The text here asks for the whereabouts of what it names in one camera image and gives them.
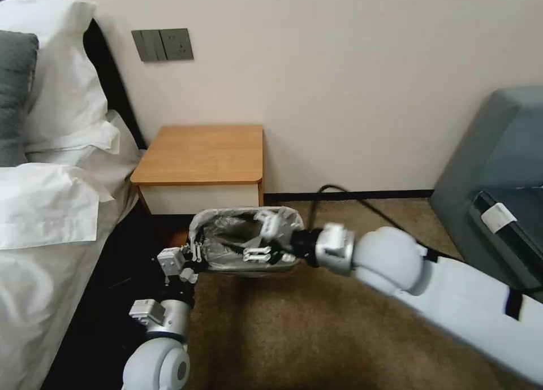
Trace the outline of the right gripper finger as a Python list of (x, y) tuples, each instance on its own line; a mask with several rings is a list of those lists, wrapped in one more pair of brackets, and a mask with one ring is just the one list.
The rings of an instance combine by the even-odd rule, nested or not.
[(284, 213), (279, 210), (257, 210), (253, 220), (260, 222), (262, 228), (285, 228), (290, 225)]
[(281, 259), (281, 250), (275, 246), (243, 249), (244, 262), (277, 263)]

